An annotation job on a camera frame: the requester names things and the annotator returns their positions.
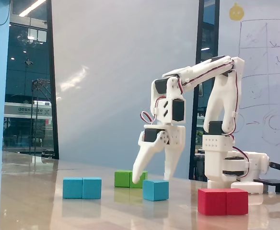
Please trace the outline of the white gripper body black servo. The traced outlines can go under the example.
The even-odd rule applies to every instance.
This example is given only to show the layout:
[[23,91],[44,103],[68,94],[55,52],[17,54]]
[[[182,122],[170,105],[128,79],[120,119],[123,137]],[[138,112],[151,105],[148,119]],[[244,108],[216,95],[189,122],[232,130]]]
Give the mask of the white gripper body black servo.
[[186,128],[174,125],[144,125],[138,145],[153,149],[183,149],[186,141]]

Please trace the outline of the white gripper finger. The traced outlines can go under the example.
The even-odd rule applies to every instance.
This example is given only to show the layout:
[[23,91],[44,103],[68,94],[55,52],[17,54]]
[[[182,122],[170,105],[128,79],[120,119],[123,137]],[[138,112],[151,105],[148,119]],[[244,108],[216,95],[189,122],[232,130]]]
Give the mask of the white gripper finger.
[[184,145],[165,147],[164,180],[169,181],[173,177],[184,147]]
[[146,142],[144,141],[144,132],[141,132],[138,140],[140,150],[137,154],[132,170],[132,182],[134,184],[139,182],[145,167],[148,165],[155,153],[161,152],[165,148],[168,140],[169,138],[167,132],[159,132],[155,141]]

